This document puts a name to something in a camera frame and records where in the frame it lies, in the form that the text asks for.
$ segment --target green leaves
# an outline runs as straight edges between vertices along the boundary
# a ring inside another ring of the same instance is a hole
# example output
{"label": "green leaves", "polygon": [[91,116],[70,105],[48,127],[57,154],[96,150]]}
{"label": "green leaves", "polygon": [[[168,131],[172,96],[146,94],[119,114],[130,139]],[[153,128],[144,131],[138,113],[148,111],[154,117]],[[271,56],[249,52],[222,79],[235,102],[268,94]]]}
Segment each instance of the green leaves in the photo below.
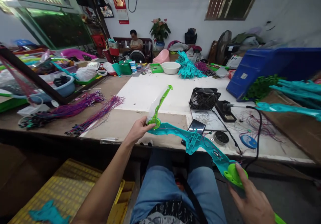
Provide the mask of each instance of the green leaves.
{"label": "green leaves", "polygon": [[169,34],[171,34],[171,31],[168,28],[167,23],[158,18],[158,22],[153,24],[149,33],[151,34],[152,38],[158,41],[164,41],[164,39],[167,39]]}

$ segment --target blue plastic crate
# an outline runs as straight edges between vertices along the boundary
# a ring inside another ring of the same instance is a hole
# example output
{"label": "blue plastic crate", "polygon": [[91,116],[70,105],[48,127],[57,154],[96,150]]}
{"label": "blue plastic crate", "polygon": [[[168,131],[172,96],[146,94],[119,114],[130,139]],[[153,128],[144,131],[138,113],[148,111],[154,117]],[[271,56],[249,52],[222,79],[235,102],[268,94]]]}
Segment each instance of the blue plastic crate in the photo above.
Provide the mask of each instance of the blue plastic crate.
{"label": "blue plastic crate", "polygon": [[321,70],[321,48],[252,49],[244,55],[226,90],[238,102],[260,76],[278,74],[288,81],[307,80]]}

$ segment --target cooling fan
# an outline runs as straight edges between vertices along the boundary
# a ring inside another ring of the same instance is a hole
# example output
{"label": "cooling fan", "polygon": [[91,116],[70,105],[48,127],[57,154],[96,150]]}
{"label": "cooling fan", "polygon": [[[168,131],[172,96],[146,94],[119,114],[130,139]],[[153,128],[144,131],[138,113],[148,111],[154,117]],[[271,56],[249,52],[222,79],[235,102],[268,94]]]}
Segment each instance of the cooling fan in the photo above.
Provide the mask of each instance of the cooling fan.
{"label": "cooling fan", "polygon": [[220,96],[216,88],[194,88],[189,102],[190,109],[212,110]]}

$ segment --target pink plastic item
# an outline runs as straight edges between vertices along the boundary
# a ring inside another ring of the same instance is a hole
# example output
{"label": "pink plastic item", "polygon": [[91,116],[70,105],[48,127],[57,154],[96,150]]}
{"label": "pink plastic item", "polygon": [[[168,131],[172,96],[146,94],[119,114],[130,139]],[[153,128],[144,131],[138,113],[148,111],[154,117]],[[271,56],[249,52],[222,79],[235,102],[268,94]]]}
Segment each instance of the pink plastic item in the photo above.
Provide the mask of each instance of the pink plastic item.
{"label": "pink plastic item", "polygon": [[67,58],[76,57],[76,58],[78,58],[79,60],[84,60],[83,55],[89,56],[89,57],[91,57],[91,59],[98,58],[98,57],[95,56],[95,55],[88,54],[88,53],[83,52],[83,51],[81,51],[81,50],[79,50],[79,49],[66,49],[66,50],[61,51],[60,55],[61,55],[61,56],[65,56],[65,57],[67,57]]}
{"label": "pink plastic item", "polygon": [[162,64],[170,61],[170,52],[167,49],[163,49],[157,57],[153,59],[153,63]]}

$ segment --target white wall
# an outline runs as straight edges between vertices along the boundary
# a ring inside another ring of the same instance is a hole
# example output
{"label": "white wall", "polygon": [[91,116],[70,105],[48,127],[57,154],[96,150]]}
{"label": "white wall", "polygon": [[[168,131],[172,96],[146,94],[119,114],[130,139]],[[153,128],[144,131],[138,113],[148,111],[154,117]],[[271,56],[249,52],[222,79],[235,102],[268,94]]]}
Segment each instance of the white wall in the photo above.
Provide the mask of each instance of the white wall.
{"label": "white wall", "polygon": [[12,45],[14,40],[27,39],[35,44],[38,44],[36,39],[31,33],[24,27],[21,21],[14,15],[3,13],[0,10],[0,42],[5,45]]}
{"label": "white wall", "polygon": [[[133,11],[136,0],[126,1]],[[256,0],[245,21],[205,21],[209,0],[138,0],[134,13],[128,12],[129,25],[120,25],[117,18],[106,18],[106,24],[111,37],[130,37],[130,30],[135,29],[138,37],[150,38],[149,31],[154,18],[167,18],[172,32],[165,40],[165,47],[173,40],[184,42],[184,33],[188,28],[196,28],[198,35],[196,44],[207,56],[214,40],[226,31],[232,31],[232,36],[242,33],[252,27],[261,26],[268,21],[272,11],[282,0]]]}
{"label": "white wall", "polygon": [[282,38],[294,47],[321,47],[321,0],[283,0],[263,37]]}

